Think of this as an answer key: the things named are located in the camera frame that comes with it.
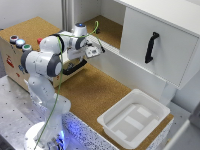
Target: white cabinet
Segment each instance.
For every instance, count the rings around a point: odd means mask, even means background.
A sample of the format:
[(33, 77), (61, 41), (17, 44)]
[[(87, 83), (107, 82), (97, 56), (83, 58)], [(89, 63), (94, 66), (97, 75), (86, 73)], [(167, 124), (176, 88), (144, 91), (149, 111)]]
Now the white cabinet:
[[(148, 44), (154, 32), (159, 37), (154, 40), (151, 54), (153, 60), (145, 63)], [(120, 54), (180, 86), (197, 41), (196, 36), (127, 8)]]

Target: white robotic arm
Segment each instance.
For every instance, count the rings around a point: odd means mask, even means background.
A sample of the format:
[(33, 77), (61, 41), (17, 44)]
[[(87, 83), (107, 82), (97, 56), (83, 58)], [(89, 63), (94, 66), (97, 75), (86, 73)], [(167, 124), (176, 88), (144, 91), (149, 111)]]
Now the white robotic arm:
[[(56, 139), (57, 135), (62, 131), (62, 114), (69, 112), (71, 103), (68, 99), (55, 93), (53, 86), (47, 79), (49, 77), (56, 77), (62, 70), (62, 62), (59, 55), (67, 50), (69, 60), (80, 58), (80, 64), (73, 67), (70, 71), (63, 70), (63, 74), (69, 75), (78, 68), (84, 66), (87, 61), (83, 59), (87, 57), (94, 57), (100, 54), (100, 50), (92, 47), (86, 39), (87, 29), (84, 24), (78, 23), (75, 25), (74, 33), (61, 32), (44, 38), (40, 43), (40, 51), (25, 51), (21, 57), (21, 64), (30, 74), (28, 82), (26, 81), (32, 100), (41, 102), (47, 108), (45, 114), (46, 129), (40, 129), (35, 140), (40, 138), (39, 147), (43, 150), (55, 149), (48, 145)], [(51, 110), (57, 102), (51, 118), (49, 119)]]

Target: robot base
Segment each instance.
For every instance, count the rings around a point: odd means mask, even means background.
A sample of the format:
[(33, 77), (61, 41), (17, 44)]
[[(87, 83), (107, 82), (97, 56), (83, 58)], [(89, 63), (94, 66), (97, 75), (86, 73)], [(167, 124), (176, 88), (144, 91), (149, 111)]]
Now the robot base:
[[(24, 138), (24, 149), (25, 150), (34, 150), (36, 141), (34, 140), (34, 137), (37, 135), (39, 130), (43, 127), (44, 122), (40, 122), (32, 126), (25, 134)], [(41, 148), (38, 144), (35, 150), (49, 150), (49, 147), (45, 146)]]

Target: brown work surface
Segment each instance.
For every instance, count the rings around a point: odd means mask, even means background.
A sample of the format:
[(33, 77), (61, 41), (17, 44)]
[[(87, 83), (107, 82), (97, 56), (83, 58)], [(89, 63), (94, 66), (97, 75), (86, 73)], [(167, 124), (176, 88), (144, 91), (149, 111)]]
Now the brown work surface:
[(59, 31), (59, 28), (40, 17), (36, 17), (0, 31), (0, 36), (10, 42), (10, 36), (20, 35), (19, 38), (26, 39), (26, 44), (30, 44), (33, 50), (38, 50), (38, 38), (45, 38)]
[(95, 21), (99, 21), (100, 33), (97, 34), (98, 38), (120, 49), (123, 26), (103, 16), (97, 16), (94, 19), (85, 22), (88, 33), (91, 33), (94, 30)]
[[(60, 94), (71, 101), (71, 112), (123, 150), (105, 134), (97, 118), (129, 92), (131, 89), (87, 64), (82, 71), (62, 84)], [(136, 150), (145, 150), (172, 119), (171, 114), (167, 116)]]

